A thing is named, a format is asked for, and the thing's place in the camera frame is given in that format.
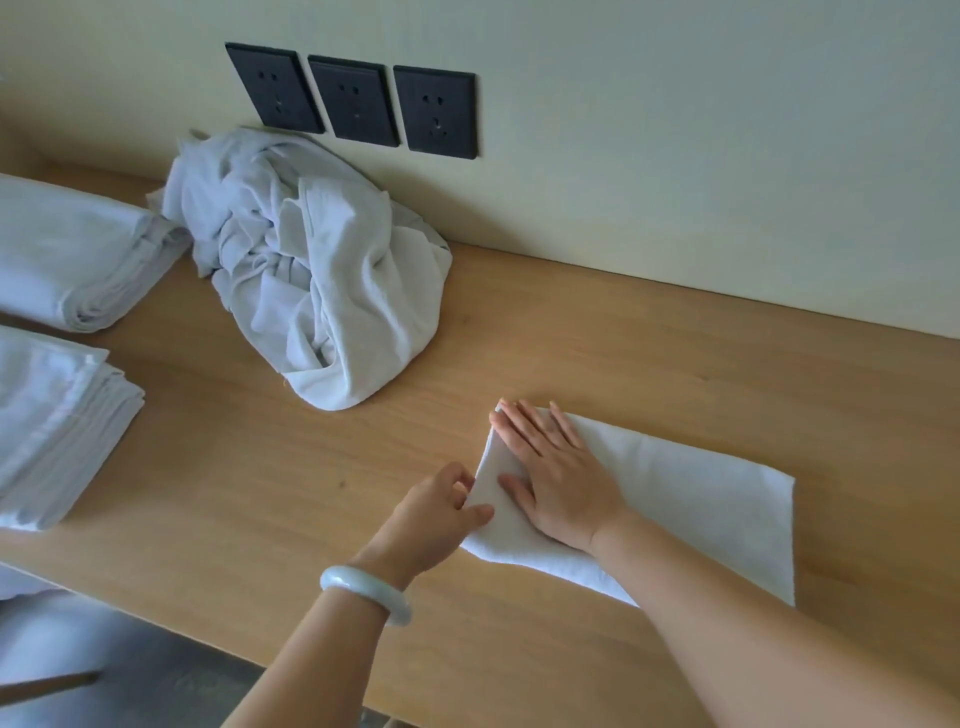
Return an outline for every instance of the wooden desk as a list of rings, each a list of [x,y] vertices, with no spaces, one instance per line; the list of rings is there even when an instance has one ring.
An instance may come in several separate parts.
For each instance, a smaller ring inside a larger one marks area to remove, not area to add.
[[[52,182],[140,203],[154,183]],[[359,406],[311,409],[182,261],[84,341],[147,405],[69,517],[0,559],[267,664],[328,565],[500,395],[797,476],[799,606],[960,692],[960,341],[454,246],[434,341]],[[423,726],[701,725],[642,613],[455,554],[412,589],[367,702]]]

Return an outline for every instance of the white towel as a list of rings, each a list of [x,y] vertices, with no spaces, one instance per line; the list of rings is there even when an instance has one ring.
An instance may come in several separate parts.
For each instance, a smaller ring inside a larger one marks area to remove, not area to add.
[[[570,415],[570,420],[633,508],[793,605],[790,475],[584,417]],[[548,539],[530,525],[497,483],[501,473],[527,476],[491,430],[467,503],[492,503],[496,514],[464,541],[467,551],[486,561],[545,571],[634,603],[591,557]]]
[[[0,310],[65,331],[114,324],[190,245],[142,207],[0,175]]]
[[[63,518],[143,406],[107,354],[0,327],[0,526]]]
[[[180,146],[160,211],[247,340],[315,407],[369,397],[437,330],[444,240],[323,147],[249,129]]]

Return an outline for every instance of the black outlet cover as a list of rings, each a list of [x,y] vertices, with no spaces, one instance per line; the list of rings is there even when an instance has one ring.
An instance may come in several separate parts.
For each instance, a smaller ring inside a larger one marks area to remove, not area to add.
[[[323,56],[307,59],[333,132],[341,139],[399,146],[382,65]]]
[[[476,76],[395,65],[394,77],[410,148],[475,159]]]
[[[324,130],[296,51],[227,43],[227,53],[263,126],[296,132]]]

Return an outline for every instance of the folded towel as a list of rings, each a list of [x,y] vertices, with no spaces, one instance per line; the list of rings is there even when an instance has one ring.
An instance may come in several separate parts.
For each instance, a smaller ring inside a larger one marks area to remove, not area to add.
[[[0,327],[0,526],[63,518],[143,406],[107,354]]]
[[[65,331],[114,324],[190,245],[147,209],[0,175],[0,310]]]
[[[185,141],[159,210],[190,229],[200,274],[315,407],[369,397],[437,330],[444,240],[309,139],[240,129]]]
[[[794,603],[790,475],[720,452],[569,417],[631,507],[786,603]],[[492,503],[496,515],[464,541],[467,551],[485,561],[545,571],[634,603],[592,558],[530,525],[497,483],[501,473],[527,476],[491,430],[467,504]]]

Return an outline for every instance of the chair leg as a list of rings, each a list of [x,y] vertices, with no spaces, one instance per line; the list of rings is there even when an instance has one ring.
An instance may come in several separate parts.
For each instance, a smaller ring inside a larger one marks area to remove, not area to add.
[[[84,685],[92,685],[97,682],[101,674],[101,670],[91,670],[90,672],[74,672],[69,675],[45,677],[41,680],[0,685],[0,707],[22,703],[24,700],[33,700],[35,697],[51,695],[54,692],[69,691]]]

